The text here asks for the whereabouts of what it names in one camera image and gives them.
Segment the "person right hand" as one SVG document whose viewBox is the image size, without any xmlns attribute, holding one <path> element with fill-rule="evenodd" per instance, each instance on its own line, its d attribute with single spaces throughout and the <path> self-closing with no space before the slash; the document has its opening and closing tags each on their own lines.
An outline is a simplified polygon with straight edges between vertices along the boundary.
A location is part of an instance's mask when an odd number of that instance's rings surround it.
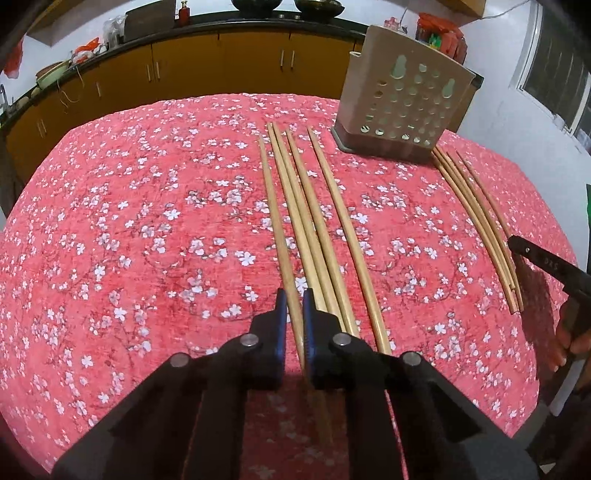
<svg viewBox="0 0 591 480">
<path fill-rule="evenodd" d="M 555 337 L 550 342 L 547 364 L 552 373 L 566 365 L 567 355 L 572 353 L 579 355 L 590 351 L 590 331 L 574 336 L 568 329 L 567 323 L 572 317 L 578 304 L 573 300 L 567 300 L 560 307 L 560 320 L 555 330 Z"/>
</svg>

